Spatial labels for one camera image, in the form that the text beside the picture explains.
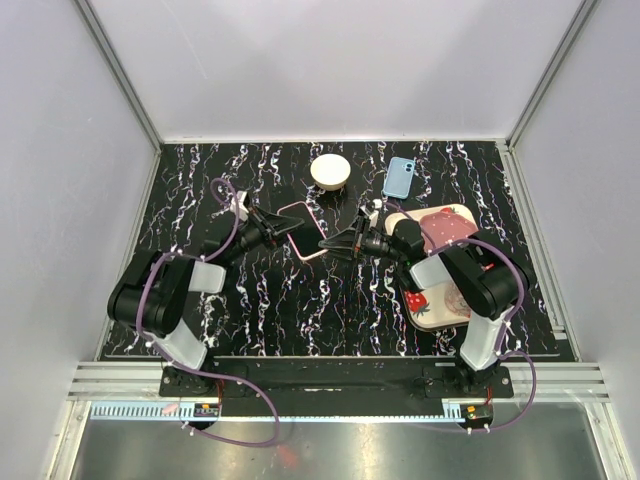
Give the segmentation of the light blue phone case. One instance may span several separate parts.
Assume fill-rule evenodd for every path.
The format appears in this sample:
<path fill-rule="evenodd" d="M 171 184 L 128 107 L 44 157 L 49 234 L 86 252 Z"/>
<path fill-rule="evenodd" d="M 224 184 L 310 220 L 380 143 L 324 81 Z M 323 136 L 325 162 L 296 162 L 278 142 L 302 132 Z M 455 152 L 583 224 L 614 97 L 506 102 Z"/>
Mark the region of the light blue phone case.
<path fill-rule="evenodd" d="M 409 197 L 415 161 L 401 157 L 392 157 L 387 169 L 382 193 L 391 198 L 405 200 Z"/>

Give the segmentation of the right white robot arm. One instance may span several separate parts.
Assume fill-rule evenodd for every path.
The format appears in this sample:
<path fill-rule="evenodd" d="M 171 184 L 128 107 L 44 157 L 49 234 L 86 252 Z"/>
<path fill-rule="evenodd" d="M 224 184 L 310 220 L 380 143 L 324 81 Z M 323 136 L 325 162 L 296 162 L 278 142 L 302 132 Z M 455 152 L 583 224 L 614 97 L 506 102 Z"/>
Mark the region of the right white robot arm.
<path fill-rule="evenodd" d="M 529 270 L 519 267 L 481 230 L 465 239 L 425 251 L 427 236 L 418 221 L 402 219 L 388 235 L 357 217 L 319 247 L 347 260 L 360 256 L 386 258 L 396 264 L 396 275 L 406 292 L 420 293 L 451 282 L 470 308 L 467 334 L 454 371 L 454 384 L 466 396 L 476 396 L 490 383 L 490 369 L 503 360 L 500 353 L 507 324 L 520 308 L 533 281 Z"/>

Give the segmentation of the pink cased phone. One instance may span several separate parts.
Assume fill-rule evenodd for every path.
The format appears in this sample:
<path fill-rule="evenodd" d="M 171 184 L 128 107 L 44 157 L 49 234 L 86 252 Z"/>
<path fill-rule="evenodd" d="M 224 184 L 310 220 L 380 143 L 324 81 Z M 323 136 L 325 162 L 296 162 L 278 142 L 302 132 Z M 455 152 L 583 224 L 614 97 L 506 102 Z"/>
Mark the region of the pink cased phone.
<path fill-rule="evenodd" d="M 282 216 L 301 219 L 303 224 L 288 235 L 292 248 L 301 261 L 308 261 L 326 253 L 319 243 L 325 239 L 317 219 L 305 202 L 299 201 L 281 207 Z"/>

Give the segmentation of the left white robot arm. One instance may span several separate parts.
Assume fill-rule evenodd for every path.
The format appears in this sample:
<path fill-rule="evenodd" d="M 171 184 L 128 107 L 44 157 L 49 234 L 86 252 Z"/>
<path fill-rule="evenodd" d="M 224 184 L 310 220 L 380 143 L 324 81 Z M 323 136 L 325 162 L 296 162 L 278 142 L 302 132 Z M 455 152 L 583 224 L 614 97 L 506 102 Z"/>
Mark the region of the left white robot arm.
<path fill-rule="evenodd" d="M 190 393 L 206 395 L 215 386 L 216 372 L 204 364 L 208 349 L 183 318 L 187 297 L 221 293 L 235 260 L 261 246 L 281 246 L 303 224 L 300 218 L 251 207 L 217 218 L 198 256 L 142 249 L 110 294 L 107 315 L 138 333 L 166 360 L 184 367 L 180 381 Z"/>

